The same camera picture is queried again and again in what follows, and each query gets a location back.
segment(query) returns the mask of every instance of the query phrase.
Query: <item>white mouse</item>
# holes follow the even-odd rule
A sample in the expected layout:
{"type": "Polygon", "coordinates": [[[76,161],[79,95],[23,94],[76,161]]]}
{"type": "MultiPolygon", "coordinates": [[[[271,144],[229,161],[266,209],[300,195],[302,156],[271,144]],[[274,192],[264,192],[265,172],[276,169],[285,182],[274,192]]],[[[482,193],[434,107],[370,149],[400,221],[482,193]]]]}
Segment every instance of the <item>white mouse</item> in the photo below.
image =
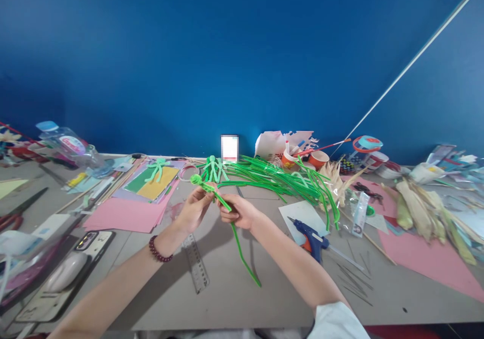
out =
{"type": "Polygon", "coordinates": [[[86,264],[88,255],[82,252],[72,253],[50,275],[44,292],[58,293],[69,286],[86,264]]]}

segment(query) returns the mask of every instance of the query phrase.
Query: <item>plastic bottle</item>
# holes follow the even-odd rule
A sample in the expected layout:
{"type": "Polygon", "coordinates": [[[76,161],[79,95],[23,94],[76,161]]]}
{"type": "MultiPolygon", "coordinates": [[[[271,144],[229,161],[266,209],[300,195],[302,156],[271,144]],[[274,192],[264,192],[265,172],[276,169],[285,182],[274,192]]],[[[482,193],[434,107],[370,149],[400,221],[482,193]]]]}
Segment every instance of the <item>plastic bottle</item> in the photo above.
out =
{"type": "Polygon", "coordinates": [[[102,178],[112,173],[112,167],[98,154],[96,148],[68,127],[59,127],[53,121],[40,122],[36,127],[42,131],[39,135],[42,140],[79,167],[91,168],[93,177],[102,178]]]}

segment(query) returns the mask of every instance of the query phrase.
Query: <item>hand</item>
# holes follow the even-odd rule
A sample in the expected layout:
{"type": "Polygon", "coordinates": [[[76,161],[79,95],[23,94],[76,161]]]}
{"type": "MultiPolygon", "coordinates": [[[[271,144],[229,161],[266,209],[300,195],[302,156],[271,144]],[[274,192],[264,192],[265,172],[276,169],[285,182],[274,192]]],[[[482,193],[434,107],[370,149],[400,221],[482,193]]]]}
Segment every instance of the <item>hand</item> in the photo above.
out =
{"type": "MultiPolygon", "coordinates": [[[[207,184],[215,187],[215,190],[218,192],[215,183],[207,182],[207,184]]],[[[193,233],[202,222],[203,216],[207,212],[213,197],[213,193],[207,193],[202,187],[197,186],[188,196],[175,223],[186,231],[187,234],[193,233]]]]}
{"type": "Polygon", "coordinates": [[[264,213],[240,195],[222,194],[221,196],[232,207],[232,212],[229,212],[227,208],[217,201],[220,214],[222,215],[222,221],[225,223],[234,222],[237,227],[250,230],[254,221],[262,219],[265,216],[264,213]]]}

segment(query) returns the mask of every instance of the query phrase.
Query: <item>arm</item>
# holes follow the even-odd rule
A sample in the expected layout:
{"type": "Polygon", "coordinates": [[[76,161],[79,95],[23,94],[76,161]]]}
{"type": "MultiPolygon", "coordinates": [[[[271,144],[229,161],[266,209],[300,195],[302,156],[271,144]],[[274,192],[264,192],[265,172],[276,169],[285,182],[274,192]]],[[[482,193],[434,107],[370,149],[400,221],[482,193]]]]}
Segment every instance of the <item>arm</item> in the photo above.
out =
{"type": "Polygon", "coordinates": [[[343,302],[351,309],[334,281],[307,252],[287,237],[265,214],[234,194],[222,195],[234,209],[220,206],[222,220],[248,229],[271,255],[306,303],[316,312],[318,305],[343,302]]]}
{"type": "MultiPolygon", "coordinates": [[[[201,187],[190,194],[178,218],[155,239],[155,247],[163,257],[171,256],[200,225],[213,196],[201,187]]],[[[146,245],[84,297],[49,338],[101,337],[162,265],[146,245]]]]}

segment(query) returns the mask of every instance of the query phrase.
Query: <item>clear plastic ruler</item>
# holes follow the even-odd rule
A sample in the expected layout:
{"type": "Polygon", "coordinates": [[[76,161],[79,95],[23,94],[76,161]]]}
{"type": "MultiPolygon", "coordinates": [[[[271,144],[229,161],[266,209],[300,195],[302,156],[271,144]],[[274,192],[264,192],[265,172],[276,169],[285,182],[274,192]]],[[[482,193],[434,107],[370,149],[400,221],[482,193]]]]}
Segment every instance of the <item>clear plastic ruler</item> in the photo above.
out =
{"type": "Polygon", "coordinates": [[[189,235],[185,241],[183,241],[182,247],[187,255],[193,284],[195,286],[195,292],[198,295],[208,286],[210,280],[208,279],[207,271],[203,265],[202,256],[200,255],[193,234],[189,235]]]}

